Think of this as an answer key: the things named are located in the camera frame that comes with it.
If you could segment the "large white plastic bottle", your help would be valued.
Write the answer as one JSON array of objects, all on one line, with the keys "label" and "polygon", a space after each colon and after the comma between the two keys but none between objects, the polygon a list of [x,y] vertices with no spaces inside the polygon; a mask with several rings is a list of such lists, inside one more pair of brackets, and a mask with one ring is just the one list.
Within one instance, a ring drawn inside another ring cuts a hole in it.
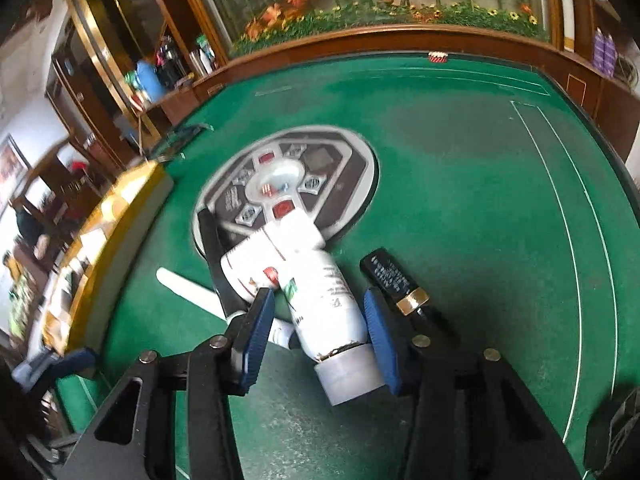
[{"label": "large white plastic bottle", "polygon": [[382,387],[359,304],[311,218],[294,210],[267,223],[264,233],[283,259],[274,266],[280,291],[331,405]]}]

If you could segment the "black gold lipstick tube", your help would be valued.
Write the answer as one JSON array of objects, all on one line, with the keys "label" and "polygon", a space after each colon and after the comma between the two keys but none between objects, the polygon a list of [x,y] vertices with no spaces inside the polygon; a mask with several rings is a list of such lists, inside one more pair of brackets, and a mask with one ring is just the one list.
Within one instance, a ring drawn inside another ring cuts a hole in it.
[{"label": "black gold lipstick tube", "polygon": [[434,333],[450,346],[460,346],[460,337],[454,326],[431,305],[427,291],[384,247],[365,255],[359,267],[371,284],[382,292],[392,309],[406,318],[417,332],[425,335]]}]

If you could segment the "white flat stick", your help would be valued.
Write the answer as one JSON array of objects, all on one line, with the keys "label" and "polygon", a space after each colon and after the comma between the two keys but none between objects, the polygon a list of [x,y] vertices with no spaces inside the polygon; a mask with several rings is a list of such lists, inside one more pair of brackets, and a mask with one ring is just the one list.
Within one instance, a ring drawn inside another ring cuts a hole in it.
[{"label": "white flat stick", "polygon": [[[224,310],[222,310],[220,298],[213,290],[189,281],[165,268],[156,270],[156,278],[160,284],[171,290],[175,295],[194,304],[194,306],[221,320],[227,318]],[[293,324],[280,318],[274,318],[272,321],[269,341],[288,350],[300,349],[300,343]]]}]

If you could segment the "small white round container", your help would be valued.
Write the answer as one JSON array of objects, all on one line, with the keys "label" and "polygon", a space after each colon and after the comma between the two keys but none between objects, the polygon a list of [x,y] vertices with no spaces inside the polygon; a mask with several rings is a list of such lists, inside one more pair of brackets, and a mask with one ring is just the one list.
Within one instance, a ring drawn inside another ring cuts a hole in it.
[{"label": "small white round container", "polygon": [[247,237],[220,258],[224,277],[233,290],[251,302],[261,288],[278,289],[285,258],[267,237]]}]

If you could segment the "black pen with cap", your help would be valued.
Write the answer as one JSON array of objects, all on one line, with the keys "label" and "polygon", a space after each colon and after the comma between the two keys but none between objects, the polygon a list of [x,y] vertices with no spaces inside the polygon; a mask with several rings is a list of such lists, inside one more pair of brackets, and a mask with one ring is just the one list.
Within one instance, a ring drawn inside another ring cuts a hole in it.
[{"label": "black pen with cap", "polygon": [[209,274],[219,297],[221,309],[224,311],[224,318],[230,322],[232,318],[243,315],[247,307],[245,301],[235,292],[224,276],[221,258],[226,252],[219,238],[217,220],[206,206],[198,212],[198,229]]}]

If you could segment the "mahjong table centre control panel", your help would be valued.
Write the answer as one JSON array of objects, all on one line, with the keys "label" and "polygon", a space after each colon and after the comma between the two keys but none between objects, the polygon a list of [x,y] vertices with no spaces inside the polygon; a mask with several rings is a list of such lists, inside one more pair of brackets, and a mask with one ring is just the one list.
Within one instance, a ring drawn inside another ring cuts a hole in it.
[{"label": "mahjong table centre control panel", "polygon": [[208,208],[233,247],[293,210],[306,212],[325,240],[348,231],[378,186],[378,159],[352,130],[306,125],[250,144],[206,182],[195,212]]}]

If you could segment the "yellow storage box tray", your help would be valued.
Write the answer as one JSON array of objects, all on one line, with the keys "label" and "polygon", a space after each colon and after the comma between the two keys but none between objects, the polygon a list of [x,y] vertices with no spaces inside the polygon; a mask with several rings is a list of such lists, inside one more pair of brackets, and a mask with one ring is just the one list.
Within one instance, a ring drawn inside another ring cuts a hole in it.
[{"label": "yellow storage box tray", "polygon": [[63,257],[43,312],[42,340],[61,356],[99,353],[130,266],[174,181],[158,162],[125,171]]}]

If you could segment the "dark wooden chair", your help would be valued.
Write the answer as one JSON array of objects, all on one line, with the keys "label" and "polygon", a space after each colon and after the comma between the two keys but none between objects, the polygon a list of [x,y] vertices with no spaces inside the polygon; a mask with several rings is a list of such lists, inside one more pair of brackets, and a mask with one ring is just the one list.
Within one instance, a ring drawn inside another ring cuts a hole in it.
[{"label": "dark wooden chair", "polygon": [[[88,162],[86,168],[73,170],[71,162],[62,162],[58,157],[69,146]],[[71,134],[54,144],[27,171],[9,198],[9,205],[17,217],[22,212],[33,218],[51,243],[66,248],[98,206],[107,185],[113,184],[125,169],[126,165],[100,142],[94,141],[88,150],[78,136]]]}]

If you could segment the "black tray on table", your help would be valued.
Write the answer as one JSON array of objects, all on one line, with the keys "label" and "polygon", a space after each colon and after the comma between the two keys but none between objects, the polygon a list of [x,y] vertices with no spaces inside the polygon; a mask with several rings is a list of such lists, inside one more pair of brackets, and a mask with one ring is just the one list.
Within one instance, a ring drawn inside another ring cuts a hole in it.
[{"label": "black tray on table", "polygon": [[147,160],[155,160],[156,162],[169,162],[176,157],[183,155],[183,150],[200,134],[207,131],[213,131],[211,125],[194,124],[177,127],[171,130],[154,148],[150,148],[146,152]]}]

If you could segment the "red white small cap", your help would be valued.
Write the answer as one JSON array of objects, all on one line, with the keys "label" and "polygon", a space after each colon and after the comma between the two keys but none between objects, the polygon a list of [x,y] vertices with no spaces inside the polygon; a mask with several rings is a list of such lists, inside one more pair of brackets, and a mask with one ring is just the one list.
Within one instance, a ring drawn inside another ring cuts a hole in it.
[{"label": "red white small cap", "polygon": [[446,63],[448,61],[446,52],[431,51],[427,57],[432,63]]}]

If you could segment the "black thermos flask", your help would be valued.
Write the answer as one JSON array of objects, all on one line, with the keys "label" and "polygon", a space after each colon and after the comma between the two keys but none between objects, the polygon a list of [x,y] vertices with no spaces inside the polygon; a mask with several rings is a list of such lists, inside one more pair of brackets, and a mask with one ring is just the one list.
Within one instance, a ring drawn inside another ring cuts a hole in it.
[{"label": "black thermos flask", "polygon": [[156,50],[156,65],[171,89],[175,88],[178,81],[188,74],[179,49],[171,36],[160,38],[160,45]]}]

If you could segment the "blue thermos jug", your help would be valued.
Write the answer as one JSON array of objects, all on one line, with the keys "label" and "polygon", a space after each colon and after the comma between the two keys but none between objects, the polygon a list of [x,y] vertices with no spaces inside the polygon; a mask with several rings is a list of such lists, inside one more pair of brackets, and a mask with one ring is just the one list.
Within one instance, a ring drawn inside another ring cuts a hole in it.
[{"label": "blue thermos jug", "polygon": [[142,85],[143,90],[149,96],[152,103],[156,103],[163,99],[167,93],[166,88],[160,82],[155,67],[152,63],[144,58],[137,60],[136,74],[138,81]]}]

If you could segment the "purple bottles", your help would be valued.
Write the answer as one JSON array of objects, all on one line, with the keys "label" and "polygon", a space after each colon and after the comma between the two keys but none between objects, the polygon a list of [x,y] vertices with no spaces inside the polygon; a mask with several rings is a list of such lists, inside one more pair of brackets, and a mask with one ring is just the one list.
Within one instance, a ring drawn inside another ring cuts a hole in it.
[{"label": "purple bottles", "polygon": [[592,65],[602,75],[612,78],[615,72],[617,50],[611,35],[605,35],[600,28],[596,29],[593,38]]}]

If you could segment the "framed wall picture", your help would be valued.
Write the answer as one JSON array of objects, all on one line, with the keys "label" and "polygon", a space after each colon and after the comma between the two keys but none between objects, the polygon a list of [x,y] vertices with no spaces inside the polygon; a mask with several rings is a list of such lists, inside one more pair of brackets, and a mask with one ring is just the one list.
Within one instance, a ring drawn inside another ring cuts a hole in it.
[{"label": "framed wall picture", "polygon": [[0,198],[1,203],[7,203],[16,190],[30,166],[9,134],[0,145]]}]

